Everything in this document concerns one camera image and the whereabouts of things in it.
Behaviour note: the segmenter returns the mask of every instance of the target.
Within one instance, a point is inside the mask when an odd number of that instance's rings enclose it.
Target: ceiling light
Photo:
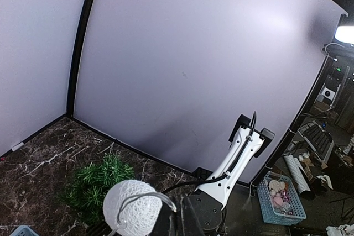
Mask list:
[[[342,43],[354,44],[354,26],[339,26],[334,38]]]

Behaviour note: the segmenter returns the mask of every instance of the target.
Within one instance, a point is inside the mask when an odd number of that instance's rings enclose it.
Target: artificial plant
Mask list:
[[[100,164],[91,163],[75,172],[63,200],[78,212],[82,222],[93,225],[103,220],[102,206],[108,190],[133,178],[133,168],[115,155],[105,155]]]

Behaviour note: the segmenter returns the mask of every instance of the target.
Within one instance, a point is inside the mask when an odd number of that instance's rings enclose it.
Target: marble floor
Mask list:
[[[9,236],[21,224],[40,236],[86,235],[59,194],[76,169],[99,162],[105,153],[118,155],[133,167],[138,180],[158,191],[192,179],[63,118],[0,161],[0,235]]]

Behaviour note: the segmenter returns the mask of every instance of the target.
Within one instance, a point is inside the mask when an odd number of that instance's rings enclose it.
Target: white cable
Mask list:
[[[143,193],[143,194],[139,194],[139,195],[132,195],[132,196],[128,196],[127,198],[125,198],[121,204],[121,207],[119,208],[118,211],[118,215],[117,215],[117,223],[118,223],[118,227],[116,229],[113,229],[111,231],[111,233],[108,236],[114,236],[115,233],[121,228],[124,229],[127,226],[128,221],[124,220],[120,220],[120,215],[121,212],[123,212],[123,210],[131,203],[135,202],[136,200],[139,200],[140,198],[144,197],[144,196],[153,196],[153,197],[157,197],[159,199],[161,199],[161,201],[165,202],[174,212],[177,212],[177,207],[175,205],[175,203],[166,195],[162,194],[162,193],[157,193],[157,192],[149,192],[149,193]]]
[[[326,52],[327,56],[329,56],[329,57],[330,57],[330,54],[327,52],[327,47],[330,46],[330,45],[332,45],[332,44],[335,44],[335,45],[338,45],[338,46],[344,48],[344,45],[341,45],[341,44],[338,44],[338,43],[329,43],[329,44],[327,44],[327,45],[325,46],[325,52]]]
[[[251,183],[249,184],[249,196],[255,197],[255,194],[252,195],[252,187],[257,187],[257,186],[254,185],[253,182],[251,182]]]
[[[145,236],[152,232],[158,219],[162,201],[155,196],[147,196],[135,200],[126,206],[126,198],[156,192],[148,183],[138,180],[125,180],[114,185],[103,201],[103,214],[111,230],[116,230],[121,236]]]

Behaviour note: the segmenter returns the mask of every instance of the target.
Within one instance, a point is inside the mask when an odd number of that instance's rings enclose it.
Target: blue plastic basket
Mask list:
[[[291,210],[293,211],[293,215],[280,214],[274,210],[268,189],[268,183],[272,180],[284,181],[288,183],[288,193],[290,199],[289,203],[291,204]],[[300,202],[299,196],[290,178],[280,174],[269,172],[264,177],[263,181],[258,185],[257,193],[259,203],[261,204],[264,222],[290,226],[298,224],[300,221],[306,219],[306,214],[303,205]]]
[[[21,225],[19,226],[10,236],[39,236],[29,228],[29,226]]]

